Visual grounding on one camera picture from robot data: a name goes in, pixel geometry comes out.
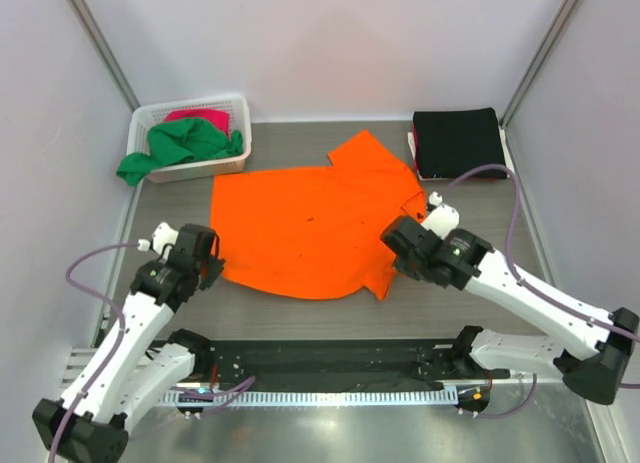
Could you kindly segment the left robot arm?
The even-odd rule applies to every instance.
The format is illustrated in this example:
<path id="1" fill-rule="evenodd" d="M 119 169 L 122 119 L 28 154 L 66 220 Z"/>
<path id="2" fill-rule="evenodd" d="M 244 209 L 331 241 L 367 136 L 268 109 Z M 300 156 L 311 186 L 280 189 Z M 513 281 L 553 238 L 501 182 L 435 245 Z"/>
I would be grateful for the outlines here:
<path id="1" fill-rule="evenodd" d="M 184 329 L 172 333 L 146 366 L 139 363 L 180 306 L 222 273 L 218 235 L 201 225 L 175 230 L 161 223 L 134 246 L 156 256 L 137 270 L 115 309 L 116 324 L 63 394 L 40 400 L 32 413 L 51 461 L 118 461 L 134 428 L 166 392 L 212 372 L 211 341 Z"/>

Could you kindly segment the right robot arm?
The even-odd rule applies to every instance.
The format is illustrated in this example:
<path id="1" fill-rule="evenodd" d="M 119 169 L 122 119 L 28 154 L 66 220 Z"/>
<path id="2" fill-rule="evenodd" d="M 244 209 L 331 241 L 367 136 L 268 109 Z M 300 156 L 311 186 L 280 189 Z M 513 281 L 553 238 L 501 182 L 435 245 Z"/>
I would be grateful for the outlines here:
<path id="1" fill-rule="evenodd" d="M 395 268 L 417 280 L 453 287 L 498 304 L 542 331 L 522 337 L 473 330 L 450 355 L 453 371 L 473 378 L 505 369 L 559 378 L 580 397 L 610 405 L 638 340 L 639 317 L 621 307 L 592 307 L 509 263 L 479 236 L 461 228 L 443 235 L 409 216 L 382 233 Z"/>

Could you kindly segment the white plastic basket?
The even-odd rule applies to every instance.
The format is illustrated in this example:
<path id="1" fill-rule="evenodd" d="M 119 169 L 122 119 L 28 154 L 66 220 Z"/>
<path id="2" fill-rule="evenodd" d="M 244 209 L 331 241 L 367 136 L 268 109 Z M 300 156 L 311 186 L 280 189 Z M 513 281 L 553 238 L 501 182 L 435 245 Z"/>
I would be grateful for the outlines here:
<path id="1" fill-rule="evenodd" d="M 129 125 L 126 154 L 147 153 L 148 130 L 161 123 L 174 110 L 221 110 L 229 115 L 230 131 L 239 131 L 243 137 L 243 151 L 239 156 L 195 163 L 172 165 L 151 172 L 147 179 L 152 183 L 168 183 L 195 178 L 238 173 L 244 170 L 252 153 L 252 128 L 247 99 L 238 93 L 177 100 L 144 105 L 133 113 Z"/>

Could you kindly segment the orange t shirt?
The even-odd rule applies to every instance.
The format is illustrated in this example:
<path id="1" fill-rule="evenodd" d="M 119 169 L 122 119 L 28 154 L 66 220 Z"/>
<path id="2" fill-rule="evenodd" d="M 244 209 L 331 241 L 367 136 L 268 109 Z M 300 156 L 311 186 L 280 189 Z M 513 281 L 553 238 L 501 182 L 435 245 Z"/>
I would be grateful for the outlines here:
<path id="1" fill-rule="evenodd" d="M 361 289 L 386 297 L 395 256 L 381 235 L 400 216 L 423 221 L 425 192 L 368 131 L 328 159 L 327 166 L 214 178 L 210 225 L 221 239 L 226 280 L 305 300 Z"/>

